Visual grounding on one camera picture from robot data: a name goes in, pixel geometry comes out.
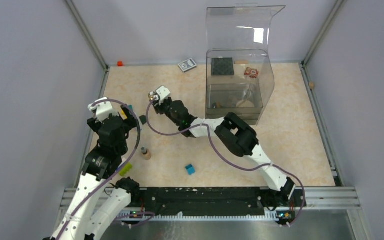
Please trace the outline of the foundation bottle black cap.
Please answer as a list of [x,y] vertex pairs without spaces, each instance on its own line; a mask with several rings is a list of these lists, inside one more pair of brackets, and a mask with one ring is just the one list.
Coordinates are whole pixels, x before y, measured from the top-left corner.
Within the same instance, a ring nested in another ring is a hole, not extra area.
[[152,154],[151,154],[151,152],[149,151],[148,148],[142,147],[140,152],[141,152],[142,158],[144,160],[150,160],[152,158]]

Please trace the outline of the blue toy brick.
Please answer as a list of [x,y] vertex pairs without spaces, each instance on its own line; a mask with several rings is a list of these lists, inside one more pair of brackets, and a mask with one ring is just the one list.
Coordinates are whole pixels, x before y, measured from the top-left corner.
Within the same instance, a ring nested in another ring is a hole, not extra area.
[[195,167],[192,164],[185,166],[185,169],[188,175],[193,175],[196,173]]

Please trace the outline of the clear acrylic makeup organizer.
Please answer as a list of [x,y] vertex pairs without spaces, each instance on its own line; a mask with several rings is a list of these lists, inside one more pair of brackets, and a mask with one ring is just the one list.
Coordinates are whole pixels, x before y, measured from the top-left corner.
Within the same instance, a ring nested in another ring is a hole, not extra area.
[[[283,5],[242,5],[209,7],[206,10],[206,100],[205,117],[217,119],[235,113],[249,125],[257,125],[274,92],[275,77],[269,56],[269,36],[273,18]],[[234,75],[211,76],[212,58],[232,58]],[[235,64],[246,60],[249,64]],[[258,78],[244,75],[257,69]],[[241,100],[254,108],[237,108]],[[222,108],[211,108],[219,103]]]

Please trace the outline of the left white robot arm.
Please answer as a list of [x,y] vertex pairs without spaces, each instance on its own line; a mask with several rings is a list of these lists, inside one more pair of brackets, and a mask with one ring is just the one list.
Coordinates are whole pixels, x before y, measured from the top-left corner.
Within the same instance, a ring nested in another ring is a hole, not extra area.
[[96,209],[105,188],[138,150],[142,136],[143,124],[136,113],[121,102],[123,118],[114,102],[103,97],[88,106],[94,117],[87,124],[98,135],[97,144],[84,160],[74,197],[51,240],[99,240],[124,208],[140,202],[140,185],[128,177],[119,180]]

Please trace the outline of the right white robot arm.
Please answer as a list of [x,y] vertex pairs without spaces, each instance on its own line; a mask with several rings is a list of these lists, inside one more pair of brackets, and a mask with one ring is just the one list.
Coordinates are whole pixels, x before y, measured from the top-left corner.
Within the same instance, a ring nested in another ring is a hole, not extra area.
[[229,112],[215,119],[199,118],[191,115],[182,101],[157,95],[149,98],[149,107],[169,118],[178,127],[177,135],[186,138],[207,137],[214,152],[228,165],[241,171],[247,170],[224,158],[215,147],[213,137],[217,137],[234,156],[256,163],[252,171],[261,172],[277,205],[287,206],[293,200],[296,184],[270,160],[260,145],[256,131],[235,113]]

